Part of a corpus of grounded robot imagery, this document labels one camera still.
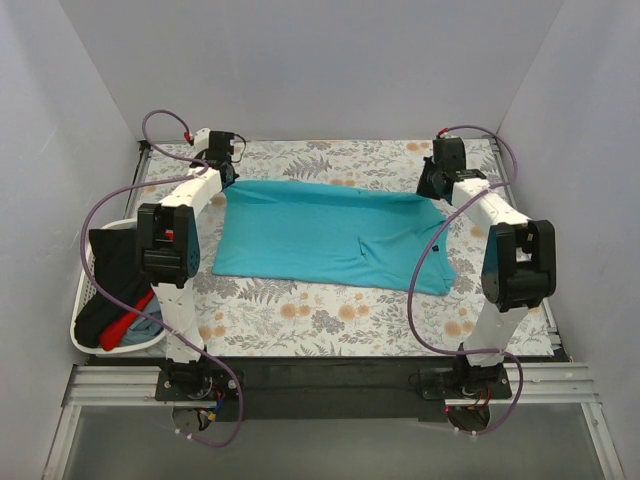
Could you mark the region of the white laundry basket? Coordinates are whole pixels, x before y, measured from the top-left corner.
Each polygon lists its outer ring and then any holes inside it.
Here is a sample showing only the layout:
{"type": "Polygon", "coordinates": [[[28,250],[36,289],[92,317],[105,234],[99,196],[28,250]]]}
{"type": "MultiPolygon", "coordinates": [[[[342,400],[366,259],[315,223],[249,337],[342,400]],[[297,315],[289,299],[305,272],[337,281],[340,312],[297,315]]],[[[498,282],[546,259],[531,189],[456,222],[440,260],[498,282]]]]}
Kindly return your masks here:
{"type": "MultiPolygon", "coordinates": [[[[113,230],[113,229],[130,229],[130,228],[132,228],[132,229],[134,229],[136,231],[136,222],[133,219],[112,222],[112,223],[110,223],[110,224],[108,224],[108,225],[106,225],[106,226],[104,226],[104,227],[102,227],[100,229],[107,229],[107,230],[111,229],[111,230],[113,230]]],[[[86,248],[85,258],[86,258],[87,264],[89,266],[89,270],[94,276],[94,273],[93,273],[94,255],[92,253],[90,242],[89,242],[89,244],[88,244],[88,246],[86,248]]],[[[115,349],[113,349],[111,351],[105,351],[100,347],[98,347],[98,348],[88,348],[88,347],[84,347],[84,346],[80,345],[78,343],[78,341],[75,339],[75,335],[74,335],[74,327],[75,327],[75,324],[76,324],[76,317],[78,316],[78,314],[80,313],[82,308],[91,299],[91,297],[93,297],[93,295],[95,293],[100,293],[100,292],[98,292],[95,289],[94,285],[89,281],[87,274],[85,272],[83,272],[81,274],[80,284],[79,284],[78,292],[77,292],[77,295],[76,295],[74,313],[72,314],[72,322],[71,322],[71,327],[70,327],[70,335],[71,335],[72,343],[80,351],[82,351],[84,353],[96,354],[96,355],[130,354],[130,353],[141,351],[141,350],[144,350],[144,349],[149,348],[151,346],[154,346],[157,343],[159,343],[160,340],[162,340],[165,337],[165,333],[162,330],[155,338],[153,338],[152,340],[150,340],[148,342],[141,343],[141,344],[138,344],[138,345],[133,345],[133,346],[127,346],[127,347],[116,347],[115,349]]]]}

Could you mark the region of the grey blue t shirt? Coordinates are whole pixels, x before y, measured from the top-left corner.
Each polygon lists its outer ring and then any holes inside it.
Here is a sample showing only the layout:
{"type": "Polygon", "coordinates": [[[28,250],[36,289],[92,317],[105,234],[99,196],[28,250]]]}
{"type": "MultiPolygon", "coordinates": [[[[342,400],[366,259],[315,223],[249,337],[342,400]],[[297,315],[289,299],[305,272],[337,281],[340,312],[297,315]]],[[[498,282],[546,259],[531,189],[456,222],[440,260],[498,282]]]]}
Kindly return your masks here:
{"type": "MultiPolygon", "coordinates": [[[[144,313],[162,319],[161,308],[156,297],[154,297],[144,308],[144,313]]],[[[155,338],[163,330],[162,326],[144,316],[138,316],[120,341],[119,346],[131,346],[145,343],[155,338]]]]}

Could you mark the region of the floral table mat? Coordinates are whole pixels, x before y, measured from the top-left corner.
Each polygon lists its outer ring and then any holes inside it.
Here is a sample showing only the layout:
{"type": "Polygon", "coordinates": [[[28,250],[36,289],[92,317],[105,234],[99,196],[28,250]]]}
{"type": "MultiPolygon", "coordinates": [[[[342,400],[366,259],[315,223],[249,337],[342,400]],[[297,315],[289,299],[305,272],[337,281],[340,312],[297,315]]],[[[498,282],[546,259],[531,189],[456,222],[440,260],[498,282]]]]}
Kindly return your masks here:
{"type": "MultiPolygon", "coordinates": [[[[305,181],[414,192],[423,160],[420,140],[238,142],[244,180],[305,181]]],[[[216,196],[198,218],[202,248],[194,281],[199,331],[220,356],[426,355],[453,349],[473,330],[484,302],[480,272],[485,236],[471,220],[453,221],[447,238],[456,279],[445,296],[216,276],[212,272],[226,200],[216,196]]]]}

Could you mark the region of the red t shirt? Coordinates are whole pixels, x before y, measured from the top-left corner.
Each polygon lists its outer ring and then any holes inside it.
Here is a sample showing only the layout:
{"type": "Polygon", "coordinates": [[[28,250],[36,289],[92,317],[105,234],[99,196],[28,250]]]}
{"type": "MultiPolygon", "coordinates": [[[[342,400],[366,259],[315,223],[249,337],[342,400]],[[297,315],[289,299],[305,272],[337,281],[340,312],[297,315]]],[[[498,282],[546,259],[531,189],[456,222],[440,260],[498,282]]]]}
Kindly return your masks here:
{"type": "Polygon", "coordinates": [[[105,351],[111,351],[116,347],[120,347],[120,341],[138,316],[143,315],[135,315],[132,312],[127,312],[120,319],[109,324],[99,335],[99,346],[105,351]]]}

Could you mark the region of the turquoise t shirt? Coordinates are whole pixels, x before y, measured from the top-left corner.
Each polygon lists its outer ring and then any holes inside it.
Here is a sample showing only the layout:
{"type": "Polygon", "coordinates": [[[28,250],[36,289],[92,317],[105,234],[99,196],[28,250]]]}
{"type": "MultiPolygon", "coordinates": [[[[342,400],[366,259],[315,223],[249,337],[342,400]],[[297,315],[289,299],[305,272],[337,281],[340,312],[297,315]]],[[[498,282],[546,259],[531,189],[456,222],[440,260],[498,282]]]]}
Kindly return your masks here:
{"type": "Polygon", "coordinates": [[[452,289],[444,215],[413,193],[284,181],[241,181],[212,271],[443,296],[452,289]]]}

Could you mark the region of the aluminium frame rail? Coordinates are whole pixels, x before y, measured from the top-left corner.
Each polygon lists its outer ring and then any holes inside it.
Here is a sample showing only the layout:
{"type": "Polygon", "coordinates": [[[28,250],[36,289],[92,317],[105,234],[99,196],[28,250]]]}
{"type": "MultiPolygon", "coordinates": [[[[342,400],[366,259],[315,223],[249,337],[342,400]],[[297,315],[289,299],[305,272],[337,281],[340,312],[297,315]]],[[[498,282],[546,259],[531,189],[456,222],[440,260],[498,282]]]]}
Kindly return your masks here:
{"type": "Polygon", "coordinates": [[[482,395],[497,403],[594,403],[599,396],[588,368],[580,363],[508,364],[506,380],[485,393],[463,395],[442,385],[443,367],[406,362],[332,360],[329,358],[251,358],[234,377],[224,370],[212,374],[211,394],[189,399],[165,384],[166,375],[154,366],[83,366],[73,370],[64,396],[66,405],[137,405],[158,402],[184,406],[209,405],[219,397],[247,400],[261,394],[320,397],[354,395],[365,400],[376,394],[411,393],[426,400],[462,402],[482,395]]]}

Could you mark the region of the black t shirt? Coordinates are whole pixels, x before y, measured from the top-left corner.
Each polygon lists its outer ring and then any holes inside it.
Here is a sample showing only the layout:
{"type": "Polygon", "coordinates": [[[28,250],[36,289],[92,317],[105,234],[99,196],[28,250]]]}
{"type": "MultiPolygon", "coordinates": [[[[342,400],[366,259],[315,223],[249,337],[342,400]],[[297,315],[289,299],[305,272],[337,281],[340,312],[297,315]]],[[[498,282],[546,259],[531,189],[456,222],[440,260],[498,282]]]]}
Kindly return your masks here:
{"type": "MultiPolygon", "coordinates": [[[[89,232],[89,242],[97,283],[119,301],[139,310],[145,308],[153,298],[153,291],[137,266],[136,231],[93,229],[89,232]]],[[[101,332],[127,312],[95,293],[76,317],[75,339],[84,347],[100,347],[101,332]]]]}

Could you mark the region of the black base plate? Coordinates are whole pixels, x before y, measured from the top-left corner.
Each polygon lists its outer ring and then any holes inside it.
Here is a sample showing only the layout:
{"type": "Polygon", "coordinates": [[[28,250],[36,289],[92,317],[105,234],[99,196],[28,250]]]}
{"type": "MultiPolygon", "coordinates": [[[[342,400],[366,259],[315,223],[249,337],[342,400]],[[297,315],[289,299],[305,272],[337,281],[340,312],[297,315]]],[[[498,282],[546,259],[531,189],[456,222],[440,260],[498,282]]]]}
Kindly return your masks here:
{"type": "Polygon", "coordinates": [[[158,401],[223,402],[221,421],[391,419],[442,422],[445,404],[482,407],[514,393],[504,367],[467,367],[452,357],[230,357],[166,361],[158,401]]]}

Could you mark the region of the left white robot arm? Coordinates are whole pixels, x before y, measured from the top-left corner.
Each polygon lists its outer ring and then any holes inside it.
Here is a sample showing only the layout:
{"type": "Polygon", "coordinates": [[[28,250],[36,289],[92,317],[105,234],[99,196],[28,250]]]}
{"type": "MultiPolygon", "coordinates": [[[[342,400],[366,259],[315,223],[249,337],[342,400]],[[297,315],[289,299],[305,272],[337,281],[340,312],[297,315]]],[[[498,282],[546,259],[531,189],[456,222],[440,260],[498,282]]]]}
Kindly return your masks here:
{"type": "Polygon", "coordinates": [[[165,384],[193,400],[213,390],[211,368],[202,357],[194,302],[194,277],[201,249],[196,219],[238,175],[234,169],[236,135],[201,129],[187,138],[196,150],[189,178],[157,203],[137,211],[137,259],[161,309],[167,335],[165,384]]]}

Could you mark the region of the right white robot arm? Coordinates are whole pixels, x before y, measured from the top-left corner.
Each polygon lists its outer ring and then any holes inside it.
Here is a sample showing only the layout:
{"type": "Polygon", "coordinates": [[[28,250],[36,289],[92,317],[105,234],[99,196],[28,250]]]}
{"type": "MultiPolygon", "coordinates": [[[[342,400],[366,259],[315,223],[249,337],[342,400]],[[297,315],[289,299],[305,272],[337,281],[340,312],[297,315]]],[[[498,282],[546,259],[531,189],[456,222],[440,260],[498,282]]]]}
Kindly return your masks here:
{"type": "Polygon", "coordinates": [[[446,201],[486,235],[480,275],[485,302],[451,369],[441,374],[445,388],[475,397],[506,380],[503,361],[515,330],[556,290],[555,228],[513,208],[459,156],[426,157],[417,194],[446,201]]]}

